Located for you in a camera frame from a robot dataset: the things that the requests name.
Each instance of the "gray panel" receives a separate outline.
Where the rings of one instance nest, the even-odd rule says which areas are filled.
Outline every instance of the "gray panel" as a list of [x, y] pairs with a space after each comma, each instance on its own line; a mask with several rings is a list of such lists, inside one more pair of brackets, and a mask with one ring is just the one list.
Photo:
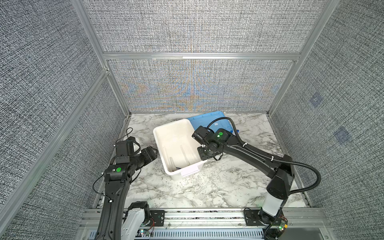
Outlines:
[[1, 239], [74, 239], [123, 119], [105, 80]]
[[70, 1], [2, 1], [0, 207], [100, 72]]
[[[384, 2], [342, 0], [272, 119], [340, 240], [382, 239]], [[297, 168], [305, 185], [311, 172]]]
[[104, 51], [300, 52], [326, 0], [85, 0]]
[[266, 111], [290, 60], [110, 60], [132, 111]]

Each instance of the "white cylinder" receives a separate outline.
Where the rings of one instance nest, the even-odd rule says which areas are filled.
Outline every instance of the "white cylinder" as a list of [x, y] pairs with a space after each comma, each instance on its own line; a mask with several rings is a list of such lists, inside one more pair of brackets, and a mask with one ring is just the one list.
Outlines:
[[269, 192], [267, 192], [262, 209], [265, 213], [274, 217], [279, 211], [282, 203], [283, 203], [283, 200], [278, 199], [272, 196], [271, 194], [269, 194]]

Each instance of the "enclosure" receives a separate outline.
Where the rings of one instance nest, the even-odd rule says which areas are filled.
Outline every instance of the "enclosure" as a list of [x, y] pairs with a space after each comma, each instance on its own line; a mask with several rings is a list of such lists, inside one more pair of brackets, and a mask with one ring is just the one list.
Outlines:
[[[380, 0], [2, 1], [1, 239], [76, 239], [128, 127], [156, 146], [155, 127], [214, 111], [320, 171], [286, 207], [384, 239], [383, 29]], [[125, 206], [260, 207], [266, 180], [226, 155], [176, 182], [159, 157]], [[295, 188], [313, 181], [295, 168]]]

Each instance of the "marble tabletop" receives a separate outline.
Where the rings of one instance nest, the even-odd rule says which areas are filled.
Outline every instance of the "marble tabletop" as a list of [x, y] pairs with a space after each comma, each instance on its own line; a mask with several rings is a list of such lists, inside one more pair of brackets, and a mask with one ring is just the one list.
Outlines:
[[[155, 127], [195, 115], [133, 114], [128, 126], [133, 128], [131, 136], [138, 138], [142, 148], [157, 147], [153, 135]], [[265, 114], [225, 115], [233, 119], [245, 142], [282, 156]], [[174, 181], [165, 173], [159, 156], [144, 167], [131, 184], [125, 207], [135, 201], [148, 201], [151, 208], [260, 207], [269, 180], [258, 169], [224, 154], [220, 161], [209, 159], [200, 172]], [[292, 189], [297, 189], [295, 182]], [[285, 207], [306, 205], [297, 193], [289, 196]]]

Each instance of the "corrugated black hose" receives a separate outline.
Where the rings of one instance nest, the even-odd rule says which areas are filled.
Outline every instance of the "corrugated black hose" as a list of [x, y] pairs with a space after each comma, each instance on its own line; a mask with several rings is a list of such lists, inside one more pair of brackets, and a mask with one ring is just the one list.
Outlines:
[[[214, 122], [222, 120], [222, 119], [227, 119], [227, 120], [229, 120], [231, 122], [237, 140], [241, 143], [241, 145], [243, 145], [243, 147], [246, 150], [248, 150], [248, 151], [250, 151], [250, 152], [252, 152], [252, 153], [254, 153], [256, 155], [269, 158], [267, 156], [259, 154], [258, 152], [255, 152], [252, 149], [250, 149], [249, 147], [247, 147], [245, 142], [240, 138], [240, 136], [239, 136], [239, 134], [237, 132], [235, 123], [233, 122], [233, 120], [231, 118], [229, 118], [229, 117], [221, 117], [221, 118], [215, 119], [207, 127], [210, 127]], [[312, 170], [316, 174], [316, 181], [312, 185], [310, 185], [309, 187], [304, 187], [304, 188], [301, 188], [301, 189], [292, 190], [292, 191], [289, 192], [289, 195], [297, 193], [297, 192], [305, 192], [305, 191], [312, 190], [315, 187], [317, 187], [320, 184], [320, 182], [321, 182], [320, 172], [316, 168], [312, 167], [311, 165], [308, 165], [308, 164], [305, 164], [305, 163], [302, 163], [302, 162], [288, 162], [288, 161], [282, 161], [282, 160], [278, 160], [278, 159], [273, 159], [273, 161], [284, 163], [284, 164], [292, 164], [292, 165], [296, 165], [296, 166], [305, 167], [305, 168], [308, 168], [308, 169]]]

